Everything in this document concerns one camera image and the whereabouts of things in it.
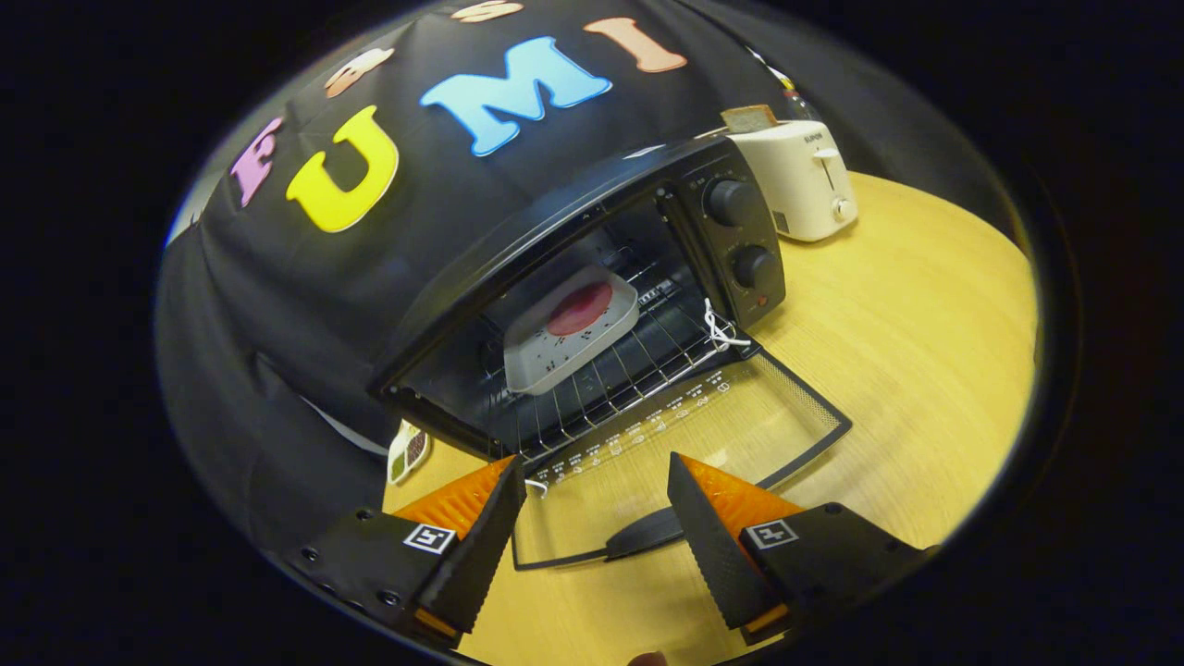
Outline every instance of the white cord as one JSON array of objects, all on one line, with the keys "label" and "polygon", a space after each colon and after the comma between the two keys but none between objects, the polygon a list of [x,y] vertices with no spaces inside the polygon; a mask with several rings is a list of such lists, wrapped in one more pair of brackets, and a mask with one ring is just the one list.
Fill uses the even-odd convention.
[{"label": "white cord", "polygon": [[540,484],[539,481],[532,481],[529,479],[526,480],[526,484],[528,486],[539,486],[540,488],[542,488],[542,495],[539,499],[547,499],[547,485],[546,484]]},{"label": "white cord", "polygon": [[747,347],[752,344],[752,340],[738,340],[735,338],[728,338],[728,334],[723,332],[718,324],[715,324],[715,312],[712,309],[712,300],[703,299],[703,321],[707,324],[707,335],[715,340],[716,342],[723,342],[720,351],[727,351],[728,345],[736,345],[739,347]]}]

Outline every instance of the oven door handle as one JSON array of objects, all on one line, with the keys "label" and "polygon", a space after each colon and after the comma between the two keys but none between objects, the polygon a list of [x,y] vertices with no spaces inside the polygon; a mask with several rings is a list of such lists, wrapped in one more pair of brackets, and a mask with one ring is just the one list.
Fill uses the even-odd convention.
[{"label": "oven door handle", "polygon": [[625,525],[605,543],[605,562],[637,555],[682,538],[674,507],[659,508]]}]

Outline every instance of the control panel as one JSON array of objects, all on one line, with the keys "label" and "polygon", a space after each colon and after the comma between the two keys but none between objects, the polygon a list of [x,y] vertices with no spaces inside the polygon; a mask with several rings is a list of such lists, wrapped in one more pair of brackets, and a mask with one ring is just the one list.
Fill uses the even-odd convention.
[{"label": "control panel", "polygon": [[726,288],[735,322],[751,326],[785,300],[777,229],[739,155],[723,155],[678,179],[689,223]]}]

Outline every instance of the black cloth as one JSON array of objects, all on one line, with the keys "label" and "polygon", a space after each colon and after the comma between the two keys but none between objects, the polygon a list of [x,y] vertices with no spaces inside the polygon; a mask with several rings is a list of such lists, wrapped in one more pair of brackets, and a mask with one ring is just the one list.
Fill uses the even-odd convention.
[{"label": "black cloth", "polygon": [[[719,127],[723,109],[764,103],[781,115],[780,84],[728,30],[794,77],[832,123],[851,169],[992,214],[980,185],[989,169],[953,127],[806,27],[762,24],[700,0],[535,0],[476,24],[451,19],[456,8],[429,7],[304,72],[309,83],[263,114],[284,121],[271,172],[250,204],[239,205],[232,159],[195,224],[166,249],[156,351],[168,414],[210,494],[265,550],[297,544],[359,504],[380,505],[381,461],[301,397],[385,446],[398,421],[365,391],[375,356],[404,318],[416,316],[410,305],[424,286],[483,229],[594,161]],[[633,18],[688,64],[639,71],[630,53],[583,30],[610,17]],[[612,90],[567,109],[547,105],[536,122],[502,116],[521,133],[484,158],[470,153],[470,134],[446,110],[419,104],[452,75],[504,77],[504,52],[542,36]],[[327,100],[324,81],[371,47],[394,55]],[[369,104],[398,146],[398,174],[360,223],[326,233],[285,198],[288,182],[320,151],[329,151],[326,168],[339,186],[359,182],[365,162],[332,136]],[[266,120],[236,134],[236,158]]]}]

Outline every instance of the foam letter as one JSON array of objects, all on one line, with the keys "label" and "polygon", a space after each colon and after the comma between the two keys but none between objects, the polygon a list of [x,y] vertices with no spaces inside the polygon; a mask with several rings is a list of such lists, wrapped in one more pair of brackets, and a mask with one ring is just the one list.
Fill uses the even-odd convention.
[{"label": "foam letter", "polygon": [[520,9],[522,9],[522,5],[517,2],[489,0],[489,2],[465,7],[449,18],[459,19],[463,24],[480,24],[481,21],[513,14]]},{"label": "foam letter", "polygon": [[349,192],[342,192],[324,171],[324,151],[309,158],[288,184],[288,200],[296,200],[313,224],[335,233],[358,223],[394,180],[399,149],[374,122],[377,107],[354,114],[333,135],[334,143],[349,141],[366,160],[366,177]]},{"label": "foam letter", "polygon": [[424,107],[448,109],[472,135],[472,154],[488,155],[517,136],[519,124],[497,120],[497,109],[527,120],[542,120],[539,84],[551,91],[551,105],[574,107],[607,92],[612,82],[592,76],[555,49],[555,38],[536,37],[506,51],[506,78],[456,75],[420,97]]},{"label": "foam letter", "polygon": [[650,36],[642,32],[633,19],[624,17],[600,19],[584,26],[584,30],[598,32],[616,41],[637,58],[637,69],[644,72],[676,70],[687,64],[687,58],[667,51]]},{"label": "foam letter", "polygon": [[239,201],[243,207],[246,207],[251,197],[255,196],[255,191],[259,188],[259,185],[263,185],[263,179],[271,173],[271,162],[263,164],[263,158],[271,156],[271,153],[276,151],[276,137],[271,134],[279,129],[279,124],[283,122],[282,117],[269,122],[263,133],[256,136],[255,141],[251,141],[246,152],[230,169],[231,175],[238,179],[238,188],[243,191],[243,198]]},{"label": "foam letter", "polygon": [[341,68],[329,81],[324,82],[324,96],[328,98],[334,98],[346,91],[347,88],[354,84],[355,81],[362,77],[363,73],[371,71],[372,69],[382,64],[387,58],[394,53],[394,49],[371,49],[361,56],[358,56],[353,60],[346,63],[346,66]]}]

